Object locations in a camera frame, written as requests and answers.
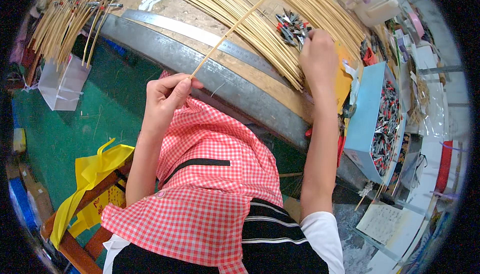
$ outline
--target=blue crate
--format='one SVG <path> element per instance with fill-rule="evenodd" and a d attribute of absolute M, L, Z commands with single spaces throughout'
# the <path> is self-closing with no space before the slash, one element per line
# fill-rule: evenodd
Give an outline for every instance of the blue crate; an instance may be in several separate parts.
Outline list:
<path fill-rule="evenodd" d="M 362 173 L 376 183 L 388 183 L 393 175 L 400 153 L 402 137 L 398 137 L 393 145 L 393 161 L 389 164 L 384 177 L 378 174 L 370 148 L 375 133 L 375 127 L 380 108 L 382 86 L 384 77 L 393 82 L 395 89 L 400 94 L 399 85 L 390 68 L 385 62 L 365 67 L 357 96 L 357 110 L 348 123 L 344 152 L 357 165 Z M 402 118 L 399 123 L 397 136 L 403 136 L 405 131 L 406 112 L 400 97 Z"/>
<path fill-rule="evenodd" d="M 20 180 L 20 177 L 10 179 L 8 181 L 13 191 L 13 194 L 11 195 L 15 196 L 15 198 L 12 199 L 14 199 L 14 201 L 18 203 L 18 206 L 20 207 L 20 211 L 22 212 L 28 229 L 30 229 L 30 231 L 33 231 L 37 229 L 37 225 L 35 223 L 35 216 L 32 209 L 30 208 L 30 204 L 28 203 L 27 192 L 25 191 L 24 186 L 21 182 L 22 181 Z"/>

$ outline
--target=green floor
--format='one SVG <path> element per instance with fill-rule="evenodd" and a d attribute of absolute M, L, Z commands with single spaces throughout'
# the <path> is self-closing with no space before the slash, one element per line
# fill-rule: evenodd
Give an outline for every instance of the green floor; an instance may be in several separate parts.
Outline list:
<path fill-rule="evenodd" d="M 75 44 L 77 56 L 83 51 L 82 42 L 79 38 Z M 110 138 L 116 138 L 113 145 L 135 146 L 146 83 L 161 73 L 159 67 L 141 58 L 135 66 L 126 66 L 106 44 L 97 46 L 92 60 L 84 95 L 73 112 L 51 111 L 39 91 L 15 93 L 15 112 L 25 128 L 29 163 L 35 177 L 48 189 L 55 210 L 76 190 L 75 158 L 96 154 Z M 272 137 L 271 142 L 280 173 L 302 171 L 303 154 L 277 138 Z M 289 194 L 294 186 L 285 182 L 282 192 Z M 79 242 L 85 244 L 95 230 L 82 233 Z"/>

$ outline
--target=woman's arm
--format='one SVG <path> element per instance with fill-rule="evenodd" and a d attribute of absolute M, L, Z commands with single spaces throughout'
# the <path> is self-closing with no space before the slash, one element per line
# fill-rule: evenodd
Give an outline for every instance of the woman's arm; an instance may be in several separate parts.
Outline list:
<path fill-rule="evenodd" d="M 300 196 L 302 219 L 316 211 L 332 212 L 339 139 L 334 90 L 338 60 L 330 35 L 322 30 L 311 31 L 300 55 L 300 65 L 315 102 Z"/>
<path fill-rule="evenodd" d="M 126 187 L 127 206 L 155 192 L 155 177 L 162 141 L 173 113 L 175 109 L 183 106 L 191 87 L 197 89 L 203 87 L 200 81 L 195 78 L 189 80 L 188 77 L 187 74 L 176 74 L 149 81 L 147 84 L 145 115 Z"/>

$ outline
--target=paper sheet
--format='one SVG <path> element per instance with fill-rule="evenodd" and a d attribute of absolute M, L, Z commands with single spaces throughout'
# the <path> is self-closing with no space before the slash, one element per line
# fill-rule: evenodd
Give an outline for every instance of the paper sheet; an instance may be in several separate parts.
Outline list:
<path fill-rule="evenodd" d="M 148 10 L 147 11 L 152 11 L 152 7 L 155 3 L 158 3 L 162 0 L 142 0 L 141 5 L 138 7 L 139 10 Z"/>
<path fill-rule="evenodd" d="M 360 81 L 359 81 L 359 69 L 360 67 L 357 67 L 357 69 L 354 69 L 349 66 L 348 61 L 343 60 L 342 61 L 343 67 L 345 68 L 345 72 L 350 74 L 352 77 L 352 83 L 351 83 L 351 94 L 350 94 L 350 105 L 353 105 L 357 101 L 357 96 L 359 93 L 360 89 Z"/>
<path fill-rule="evenodd" d="M 402 214 L 402 210 L 398 208 L 383 202 L 375 202 L 370 204 L 357 229 L 386 245 L 395 233 Z"/>

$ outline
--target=red gingham headscarf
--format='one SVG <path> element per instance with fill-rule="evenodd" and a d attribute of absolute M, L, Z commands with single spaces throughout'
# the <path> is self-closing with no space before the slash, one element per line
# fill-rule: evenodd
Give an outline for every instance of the red gingham headscarf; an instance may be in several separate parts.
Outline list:
<path fill-rule="evenodd" d="M 193 158 L 230 166 L 180 169 L 158 193 L 125 209 L 106 206 L 102 226 L 164 256 L 218 266 L 221 273 L 246 272 L 241 235 L 250 200 L 283 207 L 275 158 L 242 123 L 189 97 L 163 139 L 160 182 Z"/>

